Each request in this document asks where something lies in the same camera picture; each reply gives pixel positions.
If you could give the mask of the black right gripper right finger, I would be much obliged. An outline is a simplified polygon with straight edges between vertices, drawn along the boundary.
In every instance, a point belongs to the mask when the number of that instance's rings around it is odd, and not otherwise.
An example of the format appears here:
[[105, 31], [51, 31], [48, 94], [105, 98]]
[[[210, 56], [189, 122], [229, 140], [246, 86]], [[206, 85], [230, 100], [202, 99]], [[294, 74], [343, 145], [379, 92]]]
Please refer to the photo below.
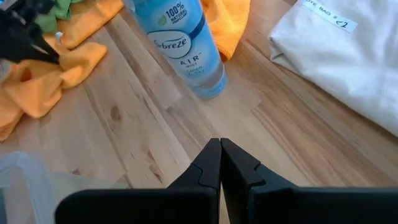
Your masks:
[[398, 224], [398, 187], [300, 187], [231, 140], [221, 146], [230, 224]]

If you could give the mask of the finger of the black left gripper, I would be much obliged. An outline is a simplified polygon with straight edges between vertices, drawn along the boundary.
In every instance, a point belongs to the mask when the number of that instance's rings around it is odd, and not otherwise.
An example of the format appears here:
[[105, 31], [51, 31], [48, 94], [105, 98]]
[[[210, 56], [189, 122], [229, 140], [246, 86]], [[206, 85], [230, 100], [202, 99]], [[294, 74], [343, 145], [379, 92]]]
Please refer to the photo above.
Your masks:
[[57, 58], [60, 57], [59, 53], [45, 41], [42, 29], [36, 23], [26, 22], [23, 19], [16, 19], [15, 22], [15, 40], [17, 41], [15, 49], [18, 51], [35, 49]]
[[0, 48], [0, 58], [14, 63], [20, 63], [23, 60], [39, 60], [43, 62], [59, 64], [57, 57], [51, 56], [35, 49], [18, 51], [17, 49]]

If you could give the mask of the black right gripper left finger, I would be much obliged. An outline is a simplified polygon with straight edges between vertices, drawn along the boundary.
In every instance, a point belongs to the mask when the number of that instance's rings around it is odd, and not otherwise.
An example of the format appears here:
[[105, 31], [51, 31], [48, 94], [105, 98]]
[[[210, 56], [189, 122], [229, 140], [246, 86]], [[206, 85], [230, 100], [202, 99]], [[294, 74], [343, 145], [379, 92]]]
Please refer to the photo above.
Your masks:
[[167, 188], [82, 190], [59, 203], [55, 224], [219, 224], [220, 170], [213, 138]]

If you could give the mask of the green microfiber towel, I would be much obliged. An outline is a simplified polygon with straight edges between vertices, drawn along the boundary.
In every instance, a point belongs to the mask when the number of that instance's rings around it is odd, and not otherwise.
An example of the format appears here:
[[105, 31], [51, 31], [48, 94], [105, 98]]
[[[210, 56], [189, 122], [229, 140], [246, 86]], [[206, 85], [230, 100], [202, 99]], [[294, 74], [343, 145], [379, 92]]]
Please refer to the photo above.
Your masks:
[[39, 14], [35, 23], [45, 33], [56, 33], [58, 31], [58, 20], [69, 21], [71, 19], [71, 6], [84, 0], [54, 0], [55, 5], [47, 14]]

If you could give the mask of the clear plastic bin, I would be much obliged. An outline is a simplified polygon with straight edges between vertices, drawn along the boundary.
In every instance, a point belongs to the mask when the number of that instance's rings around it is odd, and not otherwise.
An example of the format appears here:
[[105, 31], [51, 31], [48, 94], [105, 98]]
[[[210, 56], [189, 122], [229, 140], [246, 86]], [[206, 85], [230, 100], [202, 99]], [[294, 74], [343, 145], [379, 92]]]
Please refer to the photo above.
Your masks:
[[127, 183], [52, 172], [35, 154], [0, 156], [0, 224], [55, 224], [66, 196], [86, 189], [128, 189]]

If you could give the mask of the white canvas tote bag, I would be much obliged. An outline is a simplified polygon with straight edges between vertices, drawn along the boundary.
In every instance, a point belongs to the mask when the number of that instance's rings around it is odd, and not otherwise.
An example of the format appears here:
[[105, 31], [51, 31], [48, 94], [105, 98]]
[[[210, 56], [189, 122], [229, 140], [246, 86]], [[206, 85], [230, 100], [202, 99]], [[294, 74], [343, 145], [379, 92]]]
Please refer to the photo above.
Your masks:
[[398, 0], [316, 0], [347, 32], [297, 2], [272, 29], [271, 60], [398, 136]]

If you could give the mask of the blue Febreze spray bottle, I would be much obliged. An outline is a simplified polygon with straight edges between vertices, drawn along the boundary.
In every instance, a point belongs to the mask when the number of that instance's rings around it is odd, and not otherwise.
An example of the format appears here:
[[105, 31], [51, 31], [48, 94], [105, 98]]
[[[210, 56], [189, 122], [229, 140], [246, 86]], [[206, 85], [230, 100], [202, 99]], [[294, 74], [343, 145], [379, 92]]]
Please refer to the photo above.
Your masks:
[[196, 96], [214, 98], [227, 77], [200, 0], [123, 0], [152, 45]]

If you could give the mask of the white tote bag label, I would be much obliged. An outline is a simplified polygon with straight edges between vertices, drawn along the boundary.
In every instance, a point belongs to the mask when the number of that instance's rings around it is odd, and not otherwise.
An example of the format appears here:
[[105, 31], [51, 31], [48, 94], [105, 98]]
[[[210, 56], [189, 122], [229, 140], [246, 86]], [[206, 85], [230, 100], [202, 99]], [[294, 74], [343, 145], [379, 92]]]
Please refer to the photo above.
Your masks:
[[347, 32], [353, 32], [358, 25], [357, 22], [337, 14], [335, 11], [327, 8], [316, 0], [298, 0], [297, 3], [305, 6], [318, 16], [324, 18], [329, 23]]

